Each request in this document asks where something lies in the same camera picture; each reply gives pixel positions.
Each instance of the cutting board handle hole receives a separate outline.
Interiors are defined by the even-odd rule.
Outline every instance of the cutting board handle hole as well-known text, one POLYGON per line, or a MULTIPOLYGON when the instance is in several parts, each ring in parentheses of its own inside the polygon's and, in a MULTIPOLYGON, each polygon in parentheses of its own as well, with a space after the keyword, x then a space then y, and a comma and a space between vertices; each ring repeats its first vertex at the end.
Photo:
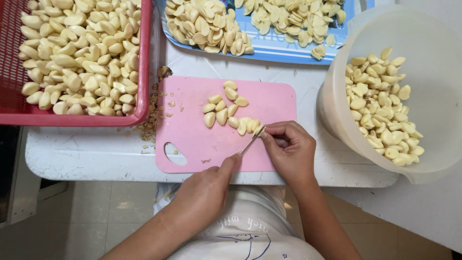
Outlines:
POLYGON ((186 157, 184 157, 184 155, 181 153, 180 150, 178 150, 178 148, 176 148, 172 143, 170 142, 167 142, 165 145, 164 145, 164 153, 165 155, 167 156, 167 158, 175 163, 175 164, 178 164, 178 165, 186 165, 186 163, 188 162, 188 160, 186 159, 186 157))

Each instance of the white shirt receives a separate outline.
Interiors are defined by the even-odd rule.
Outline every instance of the white shirt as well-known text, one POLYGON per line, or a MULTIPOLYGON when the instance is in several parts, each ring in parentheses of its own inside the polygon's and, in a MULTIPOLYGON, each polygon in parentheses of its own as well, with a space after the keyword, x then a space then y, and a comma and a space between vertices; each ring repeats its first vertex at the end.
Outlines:
POLYGON ((286 220, 274 186, 230 186, 224 214, 170 260, 324 260, 286 220))

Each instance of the tiled floor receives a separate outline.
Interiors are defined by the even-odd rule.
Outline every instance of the tiled floor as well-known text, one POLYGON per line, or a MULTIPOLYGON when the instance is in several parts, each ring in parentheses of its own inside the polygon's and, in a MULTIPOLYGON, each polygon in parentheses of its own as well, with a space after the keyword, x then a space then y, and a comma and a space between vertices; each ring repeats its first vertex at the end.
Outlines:
MULTIPOLYGON (((154 183, 74 182, 41 201, 37 215, 0 229, 2 260, 98 259, 152 216, 154 183)), ((325 194, 365 260, 450 260, 450 250, 325 194)), ((287 218, 303 236, 297 202, 287 218)))

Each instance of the left hand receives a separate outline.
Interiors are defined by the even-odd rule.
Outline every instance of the left hand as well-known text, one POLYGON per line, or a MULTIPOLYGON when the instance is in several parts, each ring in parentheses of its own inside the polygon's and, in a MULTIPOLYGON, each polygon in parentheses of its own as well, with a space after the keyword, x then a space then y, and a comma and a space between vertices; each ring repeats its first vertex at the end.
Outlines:
POLYGON ((164 221, 182 226, 182 232, 190 237, 208 227, 225 206, 232 170, 241 159, 239 153, 234 154, 220 167, 210 167, 184 180, 170 204, 159 212, 167 214, 164 221))

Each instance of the knife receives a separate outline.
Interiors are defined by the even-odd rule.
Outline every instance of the knife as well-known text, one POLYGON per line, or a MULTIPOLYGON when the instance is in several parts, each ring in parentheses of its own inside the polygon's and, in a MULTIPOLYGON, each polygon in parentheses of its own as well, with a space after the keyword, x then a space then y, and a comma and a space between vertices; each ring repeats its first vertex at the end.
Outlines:
POLYGON ((261 134, 263 132, 263 130, 265 130, 265 127, 266 127, 266 124, 254 135, 254 137, 252 138, 252 140, 249 142, 249 144, 244 148, 244 150, 242 150, 240 152, 241 155, 244 154, 245 150, 247 150, 247 148, 249 148, 249 146, 254 142, 255 139, 257 139, 258 135, 261 134))

